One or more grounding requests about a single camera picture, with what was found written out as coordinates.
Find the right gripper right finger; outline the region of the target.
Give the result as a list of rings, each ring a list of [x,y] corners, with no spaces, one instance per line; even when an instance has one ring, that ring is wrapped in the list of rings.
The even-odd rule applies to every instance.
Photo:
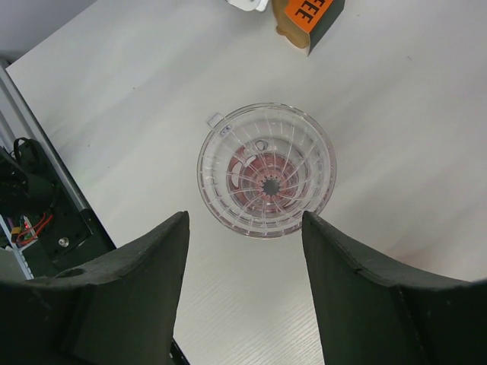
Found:
[[[484,364],[486,282],[406,265],[305,212],[302,243],[328,364]]]

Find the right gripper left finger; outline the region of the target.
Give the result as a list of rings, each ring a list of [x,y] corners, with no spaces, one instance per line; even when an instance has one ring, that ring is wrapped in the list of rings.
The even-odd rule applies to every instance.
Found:
[[[184,364],[173,339],[189,248],[178,212],[52,278],[1,282],[3,364]]]

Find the clear glass dripper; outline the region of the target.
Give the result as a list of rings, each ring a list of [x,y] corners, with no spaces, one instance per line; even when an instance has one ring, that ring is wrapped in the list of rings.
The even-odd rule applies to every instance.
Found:
[[[281,103],[255,103],[206,121],[197,183],[223,226],[257,239],[301,229],[302,214],[319,214],[336,184],[336,155],[323,127]]]

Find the orange coffee filter box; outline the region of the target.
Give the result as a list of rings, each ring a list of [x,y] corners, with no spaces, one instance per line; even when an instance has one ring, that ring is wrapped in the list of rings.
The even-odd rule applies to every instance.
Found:
[[[344,7],[345,0],[272,1],[276,32],[308,56]]]

